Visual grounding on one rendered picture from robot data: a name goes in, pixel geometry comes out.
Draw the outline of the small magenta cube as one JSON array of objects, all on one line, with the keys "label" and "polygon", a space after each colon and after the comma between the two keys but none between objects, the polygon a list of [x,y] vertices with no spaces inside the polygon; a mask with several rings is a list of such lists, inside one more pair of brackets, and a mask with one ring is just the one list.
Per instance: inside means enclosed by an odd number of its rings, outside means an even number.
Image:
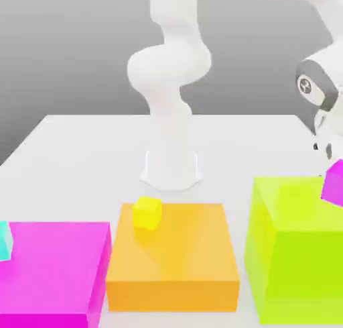
[{"label": "small magenta cube", "polygon": [[321,199],[343,207],[343,159],[337,160],[327,169]]}]

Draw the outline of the large orange box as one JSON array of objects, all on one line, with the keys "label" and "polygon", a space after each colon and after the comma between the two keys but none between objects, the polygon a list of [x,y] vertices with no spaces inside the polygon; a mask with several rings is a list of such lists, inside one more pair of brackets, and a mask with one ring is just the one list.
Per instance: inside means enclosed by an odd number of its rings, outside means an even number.
[{"label": "large orange box", "polygon": [[234,312],[240,278],[224,207],[165,203],[156,229],[121,207],[106,278],[112,312]]}]

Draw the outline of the large lime green box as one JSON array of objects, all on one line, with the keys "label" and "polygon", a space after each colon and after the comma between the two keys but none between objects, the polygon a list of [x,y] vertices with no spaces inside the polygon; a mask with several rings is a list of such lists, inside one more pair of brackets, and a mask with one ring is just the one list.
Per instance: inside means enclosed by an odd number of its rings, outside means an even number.
[{"label": "large lime green box", "polygon": [[343,207],[321,176],[253,180],[245,267],[262,324],[343,328]]}]

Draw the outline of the large magenta box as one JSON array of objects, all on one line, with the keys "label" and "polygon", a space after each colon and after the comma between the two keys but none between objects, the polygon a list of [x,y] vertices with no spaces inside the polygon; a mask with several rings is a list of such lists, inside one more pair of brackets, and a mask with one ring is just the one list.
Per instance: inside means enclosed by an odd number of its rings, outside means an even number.
[{"label": "large magenta box", "polygon": [[98,328],[111,256],[108,222],[14,222],[0,262],[0,328]]}]

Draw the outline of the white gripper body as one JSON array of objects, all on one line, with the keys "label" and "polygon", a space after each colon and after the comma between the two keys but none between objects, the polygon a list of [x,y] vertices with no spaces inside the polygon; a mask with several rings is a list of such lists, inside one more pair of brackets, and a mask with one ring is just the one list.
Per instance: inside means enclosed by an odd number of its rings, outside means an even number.
[{"label": "white gripper body", "polygon": [[343,140],[330,138],[322,142],[325,163],[332,165],[343,159]]}]

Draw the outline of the small cyan cube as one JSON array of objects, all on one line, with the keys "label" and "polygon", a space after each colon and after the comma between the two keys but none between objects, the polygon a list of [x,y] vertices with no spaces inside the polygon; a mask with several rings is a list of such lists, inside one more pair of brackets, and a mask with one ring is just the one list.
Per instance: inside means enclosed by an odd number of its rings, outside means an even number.
[{"label": "small cyan cube", "polygon": [[0,221],[0,262],[11,259],[13,236],[8,221]]}]

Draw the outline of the small yellow cube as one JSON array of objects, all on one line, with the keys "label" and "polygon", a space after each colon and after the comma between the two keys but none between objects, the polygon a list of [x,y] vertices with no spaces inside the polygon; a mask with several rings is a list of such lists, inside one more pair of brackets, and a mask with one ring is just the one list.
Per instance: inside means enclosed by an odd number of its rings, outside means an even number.
[{"label": "small yellow cube", "polygon": [[133,226],[136,228],[154,230],[162,217],[161,199],[141,196],[132,207]]}]

